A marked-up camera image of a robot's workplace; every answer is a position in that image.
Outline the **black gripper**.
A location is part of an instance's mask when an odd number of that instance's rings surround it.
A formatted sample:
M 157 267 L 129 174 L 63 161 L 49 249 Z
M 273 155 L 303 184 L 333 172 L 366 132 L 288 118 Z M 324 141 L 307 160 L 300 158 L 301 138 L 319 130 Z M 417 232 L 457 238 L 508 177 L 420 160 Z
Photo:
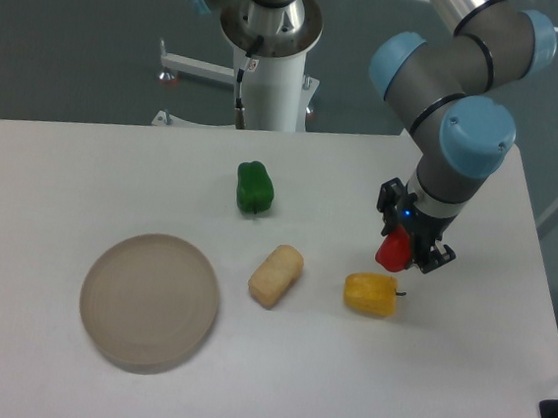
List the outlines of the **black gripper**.
M 384 221 L 383 238 L 401 225 L 410 238 L 409 264 L 419 265 L 420 272 L 427 274 L 456 258 L 454 250 L 441 241 L 453 219 L 423 213 L 416 206 L 416 196 L 400 178 L 392 178 L 380 186 L 376 209 Z

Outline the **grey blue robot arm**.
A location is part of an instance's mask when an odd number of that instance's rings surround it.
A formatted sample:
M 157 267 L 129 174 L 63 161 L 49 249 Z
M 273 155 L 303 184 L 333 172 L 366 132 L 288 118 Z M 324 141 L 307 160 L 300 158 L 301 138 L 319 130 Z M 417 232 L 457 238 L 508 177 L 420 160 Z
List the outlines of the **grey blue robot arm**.
M 220 13 L 233 49 L 235 126 L 294 132 L 305 59 L 322 35 L 315 0 L 190 0 Z M 509 0 L 430 0 L 451 40 L 427 43 L 406 31 L 380 46 L 368 74 L 378 95 L 421 151 L 407 182 L 381 186 L 383 243 L 375 258 L 389 272 L 429 272 L 451 262 L 447 227 L 514 145 L 516 124 L 489 92 L 547 67 L 557 41 L 548 17 Z

